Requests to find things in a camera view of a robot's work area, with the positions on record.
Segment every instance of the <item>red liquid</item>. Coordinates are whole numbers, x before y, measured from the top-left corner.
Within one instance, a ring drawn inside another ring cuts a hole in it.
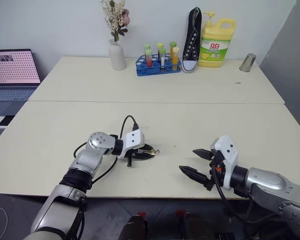
[[[145,62],[147,67],[152,67],[152,56],[151,55],[146,55],[145,56]]]

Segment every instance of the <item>white wall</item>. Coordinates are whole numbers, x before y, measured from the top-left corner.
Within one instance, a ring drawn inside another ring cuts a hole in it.
[[[121,37],[127,57],[143,44],[182,44],[188,12],[200,7],[215,12],[213,21],[237,22],[227,58],[257,55],[260,64],[283,26],[295,0],[126,0],[129,32]],[[108,56],[110,31],[100,0],[0,0],[0,49],[31,48],[41,75],[61,56]]]

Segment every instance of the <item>dish soap bottle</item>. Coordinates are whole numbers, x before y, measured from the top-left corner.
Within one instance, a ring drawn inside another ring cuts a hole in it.
[[[236,21],[230,18],[222,18],[217,24],[213,25],[211,18],[215,13],[204,12],[204,14],[208,14],[209,21],[205,22],[202,32],[198,65],[201,67],[220,67],[225,59],[230,40],[234,34]],[[231,27],[222,27],[223,24],[231,24]]]

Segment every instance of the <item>green test tube cap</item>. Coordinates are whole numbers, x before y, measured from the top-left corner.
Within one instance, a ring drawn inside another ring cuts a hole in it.
[[[161,54],[165,54],[167,52],[167,50],[165,48],[160,48],[159,49],[159,53]]]
[[[177,43],[175,41],[170,42],[170,47],[174,48],[177,46]]]
[[[146,49],[150,49],[151,48],[151,46],[150,46],[150,44],[148,44],[148,43],[146,43],[145,45],[143,45],[144,46],[144,49],[146,50]]]
[[[152,50],[151,49],[146,49],[145,50],[145,55],[151,55],[152,54]]]

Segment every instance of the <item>laptop screen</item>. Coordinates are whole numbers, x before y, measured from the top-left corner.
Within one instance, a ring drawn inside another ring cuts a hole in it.
[[[0,50],[0,86],[38,86],[40,79],[30,49]]]

